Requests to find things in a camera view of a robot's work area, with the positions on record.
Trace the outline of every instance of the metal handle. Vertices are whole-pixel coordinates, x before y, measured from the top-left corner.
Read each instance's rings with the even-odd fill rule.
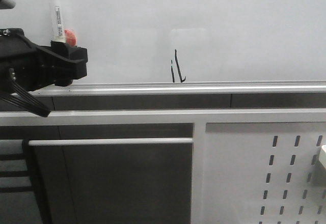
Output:
[[[78,146],[114,144],[191,144],[191,137],[177,138],[118,138],[118,139],[74,139],[74,140],[34,140],[30,146]]]

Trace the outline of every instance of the white marker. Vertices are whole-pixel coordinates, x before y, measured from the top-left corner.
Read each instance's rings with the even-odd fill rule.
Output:
[[[49,0],[50,15],[55,42],[66,42],[65,29],[63,26],[60,0]]]

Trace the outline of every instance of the pegboard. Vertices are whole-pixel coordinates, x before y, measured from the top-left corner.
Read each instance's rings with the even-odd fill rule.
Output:
[[[325,123],[208,124],[203,223],[322,224]]]
[[[16,0],[2,27],[48,45],[48,0]],[[75,84],[325,80],[326,0],[62,0],[65,27],[89,50]]]

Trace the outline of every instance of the whiteboard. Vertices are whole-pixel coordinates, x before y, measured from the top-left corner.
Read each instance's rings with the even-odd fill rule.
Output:
[[[40,45],[48,0],[16,0],[1,27]],[[326,0],[62,0],[65,28],[89,52],[75,84],[326,80]],[[179,81],[174,66],[176,81]]]

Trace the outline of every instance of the red object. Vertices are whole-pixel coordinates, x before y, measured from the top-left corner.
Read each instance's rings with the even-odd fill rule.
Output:
[[[77,43],[77,37],[73,31],[65,30],[66,35],[66,43],[68,43],[71,46],[76,46]]]

